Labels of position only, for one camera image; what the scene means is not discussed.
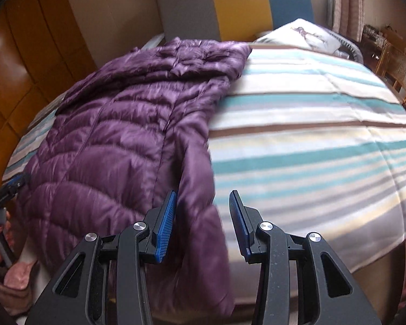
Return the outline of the wooden rattan chair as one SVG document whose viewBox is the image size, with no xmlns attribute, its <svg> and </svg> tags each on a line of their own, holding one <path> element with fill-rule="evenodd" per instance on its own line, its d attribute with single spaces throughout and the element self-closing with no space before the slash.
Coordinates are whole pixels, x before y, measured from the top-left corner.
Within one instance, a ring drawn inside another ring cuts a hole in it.
<svg viewBox="0 0 406 325">
<path fill-rule="evenodd" d="M 393 44 L 385 42 L 375 74 L 379 77 L 390 76 L 395 85 L 406 90 L 406 55 Z M 402 104 L 406 105 L 406 95 Z"/>
</svg>

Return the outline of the pink curtain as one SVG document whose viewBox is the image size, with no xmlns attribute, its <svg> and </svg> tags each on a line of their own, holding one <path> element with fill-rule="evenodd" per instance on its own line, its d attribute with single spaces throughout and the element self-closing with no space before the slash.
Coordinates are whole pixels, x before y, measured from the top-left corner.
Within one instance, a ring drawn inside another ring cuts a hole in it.
<svg viewBox="0 0 406 325">
<path fill-rule="evenodd" d="M 332 0 L 332 30 L 360 42 L 365 25 L 364 0 Z"/>
</svg>

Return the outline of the cluttered wooden desk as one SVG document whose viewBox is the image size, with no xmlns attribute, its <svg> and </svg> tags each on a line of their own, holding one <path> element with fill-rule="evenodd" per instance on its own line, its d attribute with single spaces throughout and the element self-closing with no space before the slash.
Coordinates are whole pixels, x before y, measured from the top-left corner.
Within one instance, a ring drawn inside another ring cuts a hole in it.
<svg viewBox="0 0 406 325">
<path fill-rule="evenodd" d="M 391 26 L 378 30 L 369 24 L 364 25 L 360 49 L 365 61 L 379 60 L 387 43 L 406 55 L 406 41 Z"/>
</svg>

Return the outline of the purple quilted down jacket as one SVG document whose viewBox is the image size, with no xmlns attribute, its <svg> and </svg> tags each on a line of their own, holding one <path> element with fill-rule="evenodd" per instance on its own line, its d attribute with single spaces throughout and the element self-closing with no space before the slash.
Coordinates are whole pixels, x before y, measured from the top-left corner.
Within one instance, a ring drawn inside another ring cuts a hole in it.
<svg viewBox="0 0 406 325">
<path fill-rule="evenodd" d="M 18 217 L 49 273 L 86 233 L 120 233 L 175 191 L 166 257 L 147 271 L 151 308 L 232 313 L 209 121 L 250 53 L 246 43 L 177 38 L 116 58 L 67 92 L 17 197 Z"/>
</svg>

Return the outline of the grey yellow blue headboard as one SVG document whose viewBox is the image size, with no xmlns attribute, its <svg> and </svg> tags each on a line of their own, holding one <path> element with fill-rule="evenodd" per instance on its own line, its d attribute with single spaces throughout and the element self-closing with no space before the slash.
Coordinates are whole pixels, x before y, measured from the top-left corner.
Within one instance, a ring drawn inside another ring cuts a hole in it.
<svg viewBox="0 0 406 325">
<path fill-rule="evenodd" d="M 299 18 L 315 21 L 311 0 L 157 0 L 167 41 L 253 41 Z"/>
</svg>

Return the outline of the white printed pillow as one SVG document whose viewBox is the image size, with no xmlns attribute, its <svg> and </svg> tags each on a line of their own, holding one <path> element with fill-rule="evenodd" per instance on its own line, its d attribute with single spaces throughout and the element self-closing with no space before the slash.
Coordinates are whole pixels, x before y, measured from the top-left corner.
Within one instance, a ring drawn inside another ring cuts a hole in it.
<svg viewBox="0 0 406 325">
<path fill-rule="evenodd" d="M 302 18 L 263 34 L 255 42 L 299 47 L 325 54 L 335 54 L 342 46 L 342 43 L 323 27 Z"/>
</svg>

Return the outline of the striped bed cover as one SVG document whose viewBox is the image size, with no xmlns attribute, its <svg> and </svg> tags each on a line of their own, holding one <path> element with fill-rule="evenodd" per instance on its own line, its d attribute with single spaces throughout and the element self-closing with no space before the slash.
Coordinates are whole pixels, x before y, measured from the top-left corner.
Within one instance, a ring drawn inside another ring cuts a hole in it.
<svg viewBox="0 0 406 325">
<path fill-rule="evenodd" d="M 39 113 L 4 180 L 25 172 L 66 94 Z M 209 121 L 208 151 L 229 263 L 233 190 L 287 233 L 322 233 L 351 270 L 406 239 L 406 111 L 360 64 L 251 48 Z"/>
</svg>

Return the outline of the pink clothes pile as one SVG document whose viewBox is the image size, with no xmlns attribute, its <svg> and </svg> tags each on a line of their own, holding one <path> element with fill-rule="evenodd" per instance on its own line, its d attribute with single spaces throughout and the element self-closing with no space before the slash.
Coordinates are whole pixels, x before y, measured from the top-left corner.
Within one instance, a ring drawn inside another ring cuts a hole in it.
<svg viewBox="0 0 406 325">
<path fill-rule="evenodd" d="M 0 303 L 10 316 L 26 313 L 34 303 L 32 279 L 37 261 L 0 266 Z"/>
</svg>

